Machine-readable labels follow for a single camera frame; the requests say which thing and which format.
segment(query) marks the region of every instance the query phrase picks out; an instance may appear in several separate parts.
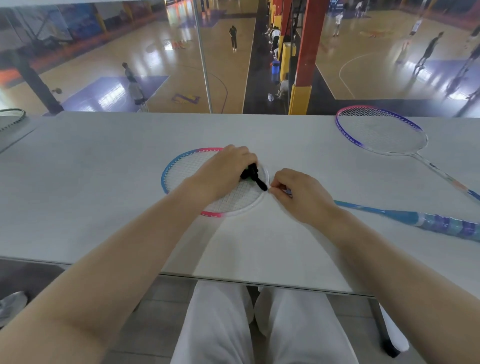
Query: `wooden floor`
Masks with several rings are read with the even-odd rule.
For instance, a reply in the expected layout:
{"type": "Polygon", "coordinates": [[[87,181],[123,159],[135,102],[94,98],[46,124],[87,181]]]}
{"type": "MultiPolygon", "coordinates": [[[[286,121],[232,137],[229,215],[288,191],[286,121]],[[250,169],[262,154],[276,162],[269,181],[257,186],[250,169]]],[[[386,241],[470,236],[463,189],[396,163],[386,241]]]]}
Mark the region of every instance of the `wooden floor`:
{"type": "MultiPolygon", "coordinates": [[[[424,19],[411,38],[405,61],[397,63],[402,44],[418,17],[399,10],[371,11],[367,15],[361,19],[344,18],[338,37],[332,37],[335,19],[325,19],[316,64],[335,99],[444,98],[445,88],[455,74],[453,68],[460,69],[470,55],[472,48],[465,49],[470,32],[424,19]],[[439,32],[445,32],[444,37],[426,68],[414,73],[415,64],[439,32]],[[451,75],[442,77],[449,67],[451,75]]],[[[468,85],[460,97],[478,86],[480,79],[478,85],[468,85]]]]}
{"type": "MultiPolygon", "coordinates": [[[[201,27],[215,113],[242,113],[257,7],[258,0],[210,0],[211,12],[227,15],[218,19],[212,27],[201,27]],[[228,34],[232,25],[238,30],[238,51],[235,53],[228,34]]],[[[147,102],[151,112],[207,113],[196,29],[179,27],[186,19],[194,19],[192,0],[169,6],[168,21],[153,21],[43,72],[40,77],[50,89],[62,89],[62,94],[55,94],[55,97],[63,102],[100,77],[124,76],[121,64],[127,62],[139,77],[168,76],[147,102]],[[181,40],[185,41],[183,49],[172,49],[171,45],[181,40]],[[181,98],[174,102],[172,98],[176,94],[187,99],[199,99],[197,103],[181,98]]],[[[105,103],[115,97],[126,97],[125,90],[122,91],[123,95],[119,95],[118,90],[111,95],[104,95],[102,101],[105,103]]],[[[20,107],[30,114],[47,112],[25,82],[2,89],[0,106],[20,107]]]]}

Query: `forearm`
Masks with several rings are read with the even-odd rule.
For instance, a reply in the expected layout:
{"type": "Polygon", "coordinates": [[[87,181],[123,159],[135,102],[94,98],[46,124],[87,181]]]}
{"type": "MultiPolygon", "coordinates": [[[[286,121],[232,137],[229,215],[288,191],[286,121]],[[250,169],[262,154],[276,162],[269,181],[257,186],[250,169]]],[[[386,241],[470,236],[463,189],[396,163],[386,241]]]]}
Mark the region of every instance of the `forearm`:
{"type": "Polygon", "coordinates": [[[327,238],[429,363],[476,363],[480,301],[342,210],[327,238]]]}
{"type": "Polygon", "coordinates": [[[41,317],[110,342],[204,208],[196,198],[180,186],[63,273],[6,329],[41,317]]]}

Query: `blue trash can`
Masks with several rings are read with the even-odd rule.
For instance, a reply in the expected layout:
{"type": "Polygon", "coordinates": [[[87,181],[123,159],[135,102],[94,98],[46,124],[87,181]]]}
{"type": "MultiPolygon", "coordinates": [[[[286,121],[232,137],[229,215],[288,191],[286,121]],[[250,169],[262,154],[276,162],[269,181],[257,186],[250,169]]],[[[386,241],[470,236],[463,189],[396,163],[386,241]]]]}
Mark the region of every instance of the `blue trash can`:
{"type": "Polygon", "coordinates": [[[280,61],[272,61],[272,74],[280,73],[280,61]]]}

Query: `person's right hand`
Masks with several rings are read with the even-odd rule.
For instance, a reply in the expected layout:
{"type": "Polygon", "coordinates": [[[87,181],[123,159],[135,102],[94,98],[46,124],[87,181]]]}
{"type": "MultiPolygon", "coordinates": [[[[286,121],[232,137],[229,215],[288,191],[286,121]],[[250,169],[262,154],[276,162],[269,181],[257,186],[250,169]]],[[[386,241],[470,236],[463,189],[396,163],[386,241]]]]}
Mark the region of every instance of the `person's right hand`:
{"type": "Polygon", "coordinates": [[[323,230],[342,214],[326,189],[308,174],[283,168],[270,184],[271,193],[298,221],[323,230]],[[284,191],[289,189],[290,197],[284,191]]]}

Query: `purple and white badminton racket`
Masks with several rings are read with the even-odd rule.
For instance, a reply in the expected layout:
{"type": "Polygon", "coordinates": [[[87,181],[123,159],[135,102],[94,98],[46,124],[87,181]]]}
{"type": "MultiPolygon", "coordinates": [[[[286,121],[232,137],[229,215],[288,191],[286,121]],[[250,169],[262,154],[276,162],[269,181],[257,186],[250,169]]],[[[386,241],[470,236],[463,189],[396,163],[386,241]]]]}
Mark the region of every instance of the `purple and white badminton racket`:
{"type": "Polygon", "coordinates": [[[457,189],[480,201],[478,193],[419,154],[428,144],[428,137],[422,128],[407,118],[373,106],[355,105],[338,111],[336,125],[353,144],[386,156],[414,157],[457,189]]]}
{"type": "MultiPolygon", "coordinates": [[[[162,173],[163,191],[168,194],[222,149],[194,149],[175,157],[162,173]]],[[[268,181],[268,171],[260,164],[258,164],[258,177],[262,181],[268,181]]],[[[202,215],[214,218],[235,216],[254,207],[264,195],[256,182],[250,179],[241,180],[232,192],[208,205],[205,211],[202,211],[202,215]]]]}

